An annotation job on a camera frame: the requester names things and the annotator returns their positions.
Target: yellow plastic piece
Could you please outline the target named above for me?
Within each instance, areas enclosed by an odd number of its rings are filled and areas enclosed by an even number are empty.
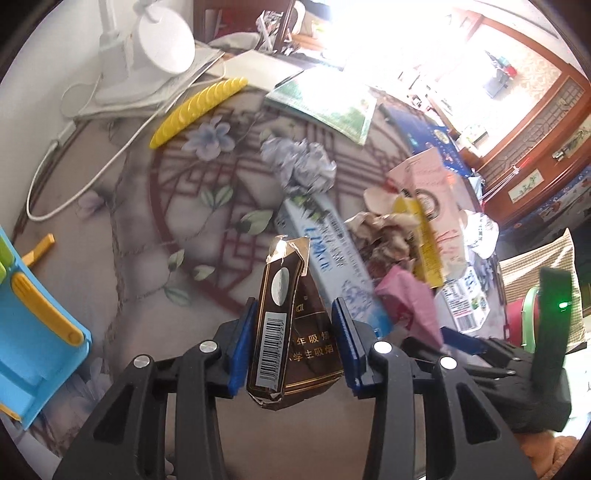
[[[246,85],[248,85],[248,80],[244,77],[237,77],[214,83],[205,90],[193,95],[189,100],[175,108],[166,117],[166,120],[160,124],[150,141],[150,148],[158,148],[164,145],[168,140],[192,124],[197,118],[209,112],[224,100],[229,99],[235,93],[238,93]]]
[[[415,263],[414,275],[431,288],[441,287],[443,285],[443,276],[441,274],[443,264],[437,250],[433,230],[429,226],[421,205],[415,199],[399,195],[394,202],[394,213],[410,213],[421,219],[418,227],[419,261]]]
[[[23,263],[31,268],[55,243],[56,239],[54,236],[48,233],[41,239],[41,241],[33,250],[31,250],[22,258]]]
[[[6,405],[2,405],[1,403],[0,403],[0,411],[3,411],[6,415],[8,415],[9,417],[12,417],[16,421],[21,421],[21,416],[18,413],[13,412],[10,408],[8,408]]]
[[[22,272],[11,278],[12,291],[18,299],[53,333],[71,346],[80,346],[84,335],[47,300]]]

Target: white paper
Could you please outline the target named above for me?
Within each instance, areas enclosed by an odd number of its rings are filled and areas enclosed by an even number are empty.
[[[442,292],[458,332],[475,332],[482,327],[491,309],[474,267],[469,266],[462,278],[446,283]]]
[[[225,62],[226,78],[246,77],[248,85],[270,92],[275,85],[287,77],[302,71],[286,61],[249,50]],[[221,75],[223,66],[215,65],[212,75]]]

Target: white box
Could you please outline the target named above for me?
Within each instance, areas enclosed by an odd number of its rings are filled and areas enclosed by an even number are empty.
[[[325,194],[313,199],[322,219],[314,220],[318,215],[286,199],[275,218],[277,231],[290,238],[310,237],[310,269],[329,314],[333,301],[343,297],[353,319],[371,325],[378,338],[385,337],[392,321],[374,293],[347,227]]]

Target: blue flower print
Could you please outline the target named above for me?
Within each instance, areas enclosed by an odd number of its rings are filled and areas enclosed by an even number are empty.
[[[187,134],[188,141],[182,146],[184,151],[194,151],[203,161],[218,158],[221,152],[231,152],[236,144],[228,135],[230,124],[220,122],[221,116],[214,116],[211,121],[199,125],[197,130]]]

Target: yellow handle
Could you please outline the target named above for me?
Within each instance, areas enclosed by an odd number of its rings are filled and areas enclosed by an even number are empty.
[[[222,80],[193,95],[162,122],[150,141],[150,148],[164,145],[197,118],[242,90],[246,85],[248,80],[244,77]]]
[[[48,233],[41,239],[41,241],[33,250],[23,256],[23,263],[31,268],[35,263],[37,263],[37,260],[47,253],[54,243],[56,243],[56,239],[52,234]]]
[[[6,405],[3,405],[1,403],[0,403],[0,411],[3,411],[6,415],[8,415],[9,417],[12,417],[16,421],[21,421],[21,416],[18,413],[12,411]]]
[[[84,335],[47,300],[22,272],[11,278],[12,291],[31,313],[71,346],[80,346]]]

